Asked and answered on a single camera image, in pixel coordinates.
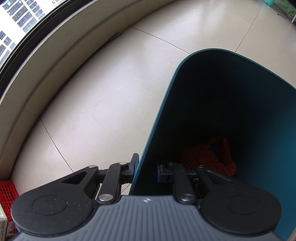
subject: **white container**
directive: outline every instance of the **white container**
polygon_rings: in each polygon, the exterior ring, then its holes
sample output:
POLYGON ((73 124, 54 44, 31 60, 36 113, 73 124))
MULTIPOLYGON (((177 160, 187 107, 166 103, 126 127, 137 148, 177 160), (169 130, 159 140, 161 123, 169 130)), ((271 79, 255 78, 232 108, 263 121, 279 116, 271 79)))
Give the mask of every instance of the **white container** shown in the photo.
POLYGON ((6 227, 7 227, 7 217, 0 204, 0 241, 5 240, 6 227))

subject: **red perforated plastic basket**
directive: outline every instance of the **red perforated plastic basket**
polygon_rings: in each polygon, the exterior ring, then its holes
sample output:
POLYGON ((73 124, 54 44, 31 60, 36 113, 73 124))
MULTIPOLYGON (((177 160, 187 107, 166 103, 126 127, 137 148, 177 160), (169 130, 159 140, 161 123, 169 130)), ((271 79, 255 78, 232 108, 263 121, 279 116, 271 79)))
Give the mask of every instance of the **red perforated plastic basket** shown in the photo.
POLYGON ((0 203, 7 216, 8 221, 11 221, 10 208, 13 201, 18 197, 15 185, 12 180, 0 181, 0 203))

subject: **beige floor tile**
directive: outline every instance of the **beige floor tile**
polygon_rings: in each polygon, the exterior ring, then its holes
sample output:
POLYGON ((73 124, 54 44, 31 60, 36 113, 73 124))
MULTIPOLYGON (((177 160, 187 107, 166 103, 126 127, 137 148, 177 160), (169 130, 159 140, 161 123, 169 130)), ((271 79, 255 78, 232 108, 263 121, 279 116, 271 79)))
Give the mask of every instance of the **beige floor tile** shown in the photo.
POLYGON ((72 173, 46 132, 41 121, 32 130, 12 172, 21 195, 24 192, 72 173))
POLYGON ((229 11, 237 14, 245 20, 252 23, 258 14, 263 1, 262 0, 209 0, 212 3, 216 3, 229 11))
POLYGON ((204 48, 236 51, 251 23, 206 0, 182 0, 144 17, 133 27, 188 53, 204 48))
POLYGON ((121 194, 122 195, 128 195, 130 188, 131 188, 131 184, 130 183, 123 184, 121 186, 121 194))
POLYGON ((106 169, 141 154, 173 73, 187 55, 130 28, 90 59, 41 117, 71 168, 106 169))
POLYGON ((296 61, 263 31, 252 26, 237 53, 263 65, 296 87, 296 61))
POLYGON ((277 10, 264 4, 253 25, 296 61, 296 26, 291 23, 289 18, 283 18, 277 13, 277 10))

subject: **window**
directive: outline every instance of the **window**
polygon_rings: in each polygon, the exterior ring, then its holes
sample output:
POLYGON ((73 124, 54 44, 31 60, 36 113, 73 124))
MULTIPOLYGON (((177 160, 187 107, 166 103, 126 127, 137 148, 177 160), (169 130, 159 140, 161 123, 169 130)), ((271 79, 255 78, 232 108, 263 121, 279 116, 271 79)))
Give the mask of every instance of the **window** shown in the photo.
POLYGON ((0 40, 2 40, 5 36, 5 33, 3 33, 2 31, 0 32, 0 40))
POLYGON ((18 10, 20 8, 20 6, 22 6, 23 3, 22 1, 18 1, 9 11, 8 14, 11 16, 15 13, 16 10, 18 10))
POLYGON ((38 11, 39 11, 39 9, 40 9, 40 7, 39 7, 39 6, 37 6, 36 8, 34 8, 34 9, 33 9, 33 13, 36 13, 36 12, 38 12, 38 11))
POLYGON ((27 1, 27 4, 30 5, 32 2, 34 2, 34 0, 29 0, 27 1))
POLYGON ((38 17, 39 18, 39 20, 41 20, 43 17, 45 16, 45 13, 44 14, 42 14, 40 17, 38 17))
POLYGON ((27 11, 26 7, 22 7, 20 9, 20 11, 18 11, 13 17, 12 19, 16 22, 25 12, 27 11))
POLYGON ((32 17, 32 14, 29 12, 27 13, 17 24, 18 26, 22 27, 25 22, 27 22, 32 17))
POLYGON ((3 44, 1 44, 1 46, 0 46, 0 56, 1 56, 1 54, 3 54, 5 49, 6 49, 5 46, 3 44))
POLYGON ((9 44, 11 43, 10 38, 7 37, 7 38, 4 40, 4 43, 5 43, 6 45, 9 45, 9 44))
POLYGON ((38 11, 38 12, 36 13, 36 16, 39 17, 39 16, 42 15, 42 13, 43 13, 43 11, 42 11, 42 9, 41 9, 40 11, 38 11))
POLYGON ((35 8, 36 5, 37 5, 37 3, 36 3, 36 2, 33 2, 33 3, 30 5, 30 9, 35 8))
POLYGON ((11 4, 13 4, 16 0, 9 0, 4 6, 3 8, 5 10, 9 9, 9 7, 11 6, 11 4))
POLYGON ((27 33, 36 23, 37 20, 35 18, 32 18, 31 21, 28 22, 27 25, 23 28, 24 32, 27 33))
POLYGON ((15 43, 12 43, 12 45, 10 46, 10 48, 11 48, 12 50, 14 50, 15 46, 16 46, 16 44, 15 44, 15 43))
POLYGON ((7 57, 9 56, 10 51, 7 50, 5 55, 3 56, 3 58, 0 60, 0 66, 3 65, 4 61, 7 59, 7 57))

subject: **silver screw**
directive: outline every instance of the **silver screw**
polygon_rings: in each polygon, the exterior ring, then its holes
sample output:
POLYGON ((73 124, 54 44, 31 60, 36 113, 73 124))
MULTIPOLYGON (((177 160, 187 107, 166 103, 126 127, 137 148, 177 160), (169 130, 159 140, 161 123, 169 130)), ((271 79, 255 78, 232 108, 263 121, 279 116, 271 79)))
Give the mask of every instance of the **silver screw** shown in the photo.
POLYGON ((113 199, 113 196, 111 194, 101 194, 99 196, 99 200, 102 202, 108 202, 111 201, 113 199))
POLYGON ((180 196, 180 199, 182 201, 188 202, 188 201, 192 201, 194 199, 194 196, 190 193, 184 193, 180 196))

